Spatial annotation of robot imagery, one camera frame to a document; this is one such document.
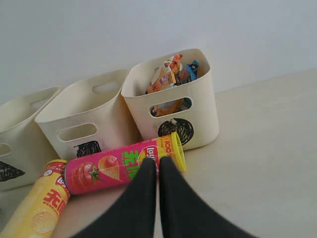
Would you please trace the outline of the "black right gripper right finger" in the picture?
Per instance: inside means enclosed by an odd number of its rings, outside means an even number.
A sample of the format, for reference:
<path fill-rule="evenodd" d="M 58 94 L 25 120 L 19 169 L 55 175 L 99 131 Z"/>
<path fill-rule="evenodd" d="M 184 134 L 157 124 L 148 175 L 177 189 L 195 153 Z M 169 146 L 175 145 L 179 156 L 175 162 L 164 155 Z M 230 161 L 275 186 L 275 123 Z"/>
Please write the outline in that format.
<path fill-rule="evenodd" d="M 208 206 L 170 157 L 159 164 L 159 206 L 164 238 L 253 238 Z"/>

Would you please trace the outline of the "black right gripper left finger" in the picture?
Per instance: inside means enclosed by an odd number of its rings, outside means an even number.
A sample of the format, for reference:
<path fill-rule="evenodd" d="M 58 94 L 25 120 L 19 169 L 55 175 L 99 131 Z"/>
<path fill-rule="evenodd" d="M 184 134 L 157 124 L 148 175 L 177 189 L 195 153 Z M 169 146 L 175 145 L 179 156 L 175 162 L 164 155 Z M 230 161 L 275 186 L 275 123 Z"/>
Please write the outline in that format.
<path fill-rule="evenodd" d="M 145 158 L 121 196 L 74 238 L 152 238 L 156 218 L 156 164 Z"/>

